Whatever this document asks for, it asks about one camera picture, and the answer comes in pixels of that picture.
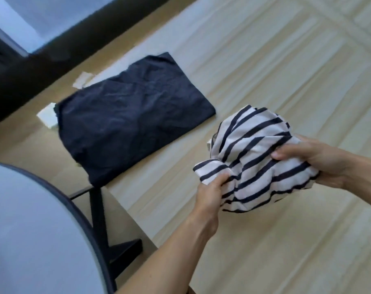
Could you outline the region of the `person's left hand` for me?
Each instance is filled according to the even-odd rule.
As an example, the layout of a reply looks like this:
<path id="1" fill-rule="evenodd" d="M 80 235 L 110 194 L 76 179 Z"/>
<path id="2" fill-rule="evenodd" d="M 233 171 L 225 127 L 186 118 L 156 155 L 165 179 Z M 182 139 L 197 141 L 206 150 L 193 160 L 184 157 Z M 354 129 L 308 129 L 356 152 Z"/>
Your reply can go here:
<path id="1" fill-rule="evenodd" d="M 204 183 L 198 185 L 196 202 L 190 218 L 209 237 L 212 237 L 218 228 L 218 212 L 221 206 L 222 187 L 209 188 L 208 185 Z"/>

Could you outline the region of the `person's right hand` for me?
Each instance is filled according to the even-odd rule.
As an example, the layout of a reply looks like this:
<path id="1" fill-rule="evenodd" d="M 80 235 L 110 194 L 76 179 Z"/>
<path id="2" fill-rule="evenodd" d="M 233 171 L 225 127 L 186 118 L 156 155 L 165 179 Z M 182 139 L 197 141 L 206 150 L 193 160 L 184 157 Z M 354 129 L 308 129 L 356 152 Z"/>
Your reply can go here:
<path id="1" fill-rule="evenodd" d="M 320 171 L 316 182 L 328 187 L 343 189 L 345 168 L 351 153 L 300 134 L 296 137 L 300 140 L 299 143 L 308 143 L 307 159 L 301 160 Z"/>

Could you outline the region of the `white navy striped shirt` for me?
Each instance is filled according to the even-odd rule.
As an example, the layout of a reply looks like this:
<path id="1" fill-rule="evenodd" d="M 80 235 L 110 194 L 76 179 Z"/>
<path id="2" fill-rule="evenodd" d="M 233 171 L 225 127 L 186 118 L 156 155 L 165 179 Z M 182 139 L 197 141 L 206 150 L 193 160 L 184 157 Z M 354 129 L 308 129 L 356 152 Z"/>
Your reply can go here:
<path id="1" fill-rule="evenodd" d="M 221 208 L 246 213 L 313 186 L 320 172 L 310 163 L 271 157 L 281 146 L 300 142 L 281 116 L 247 105 L 220 123 L 208 141 L 210 158 L 196 164 L 193 171 L 205 185 L 229 173 Z"/>

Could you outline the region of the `person's right forearm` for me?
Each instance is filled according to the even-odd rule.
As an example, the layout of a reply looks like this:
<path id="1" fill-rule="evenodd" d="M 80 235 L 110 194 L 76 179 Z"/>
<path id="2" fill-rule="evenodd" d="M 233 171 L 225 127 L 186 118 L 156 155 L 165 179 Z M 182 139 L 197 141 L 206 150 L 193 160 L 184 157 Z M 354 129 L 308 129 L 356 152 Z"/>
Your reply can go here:
<path id="1" fill-rule="evenodd" d="M 371 205 L 371 159 L 349 154 L 343 189 Z"/>

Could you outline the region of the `person's left forearm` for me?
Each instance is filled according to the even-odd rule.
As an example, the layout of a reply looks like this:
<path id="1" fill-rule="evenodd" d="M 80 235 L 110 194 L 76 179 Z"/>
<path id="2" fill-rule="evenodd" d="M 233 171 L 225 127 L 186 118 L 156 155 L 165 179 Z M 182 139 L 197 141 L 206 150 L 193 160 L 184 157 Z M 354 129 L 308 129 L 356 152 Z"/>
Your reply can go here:
<path id="1" fill-rule="evenodd" d="M 115 294 L 186 294 L 218 217 L 192 213 Z"/>

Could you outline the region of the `folded navy garment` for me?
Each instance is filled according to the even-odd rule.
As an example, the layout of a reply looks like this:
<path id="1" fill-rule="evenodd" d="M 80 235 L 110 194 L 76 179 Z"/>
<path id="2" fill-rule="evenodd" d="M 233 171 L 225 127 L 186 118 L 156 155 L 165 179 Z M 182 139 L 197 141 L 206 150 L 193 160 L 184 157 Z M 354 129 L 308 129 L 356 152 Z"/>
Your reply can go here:
<path id="1" fill-rule="evenodd" d="M 64 147 L 94 187 L 216 114 L 168 52 L 73 93 L 54 110 Z"/>

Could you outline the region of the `round grey black-rimmed basket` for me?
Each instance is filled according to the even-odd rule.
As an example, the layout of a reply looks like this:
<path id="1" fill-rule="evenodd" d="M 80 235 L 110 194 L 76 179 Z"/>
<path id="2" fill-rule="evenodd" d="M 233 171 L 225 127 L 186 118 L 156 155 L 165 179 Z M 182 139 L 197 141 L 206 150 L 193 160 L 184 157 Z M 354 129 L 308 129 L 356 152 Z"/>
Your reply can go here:
<path id="1" fill-rule="evenodd" d="M 114 294 L 90 223 L 57 188 L 0 163 L 0 294 Z"/>

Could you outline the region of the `window pane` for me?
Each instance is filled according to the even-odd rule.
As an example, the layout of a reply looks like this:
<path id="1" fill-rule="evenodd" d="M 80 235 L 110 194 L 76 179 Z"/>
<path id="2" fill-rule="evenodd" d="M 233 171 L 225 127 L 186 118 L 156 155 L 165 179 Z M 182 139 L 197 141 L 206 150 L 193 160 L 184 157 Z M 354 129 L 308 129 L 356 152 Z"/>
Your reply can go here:
<path id="1" fill-rule="evenodd" d="M 0 0 L 0 35 L 33 53 L 114 0 Z"/>

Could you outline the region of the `black table leg frame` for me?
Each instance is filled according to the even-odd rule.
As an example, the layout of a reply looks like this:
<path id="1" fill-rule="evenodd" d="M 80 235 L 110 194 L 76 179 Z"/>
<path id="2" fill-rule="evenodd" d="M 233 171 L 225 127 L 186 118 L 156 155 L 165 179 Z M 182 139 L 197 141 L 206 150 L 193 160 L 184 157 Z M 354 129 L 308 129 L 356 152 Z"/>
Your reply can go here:
<path id="1" fill-rule="evenodd" d="M 114 285 L 120 275 L 144 252 L 140 236 L 120 236 L 130 228 L 124 210 L 114 196 L 104 187 L 88 186 L 69 195 L 75 201 L 89 199 L 90 224 L 105 258 L 108 272 Z"/>

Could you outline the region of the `dark window frame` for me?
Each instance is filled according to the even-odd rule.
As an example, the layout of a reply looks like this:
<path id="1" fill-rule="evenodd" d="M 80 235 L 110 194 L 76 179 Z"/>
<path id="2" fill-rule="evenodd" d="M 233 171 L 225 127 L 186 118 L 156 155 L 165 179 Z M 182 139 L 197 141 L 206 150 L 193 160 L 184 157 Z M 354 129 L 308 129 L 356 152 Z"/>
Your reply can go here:
<path id="1" fill-rule="evenodd" d="M 0 35 L 0 122 L 169 1 L 114 0 L 31 54 Z"/>

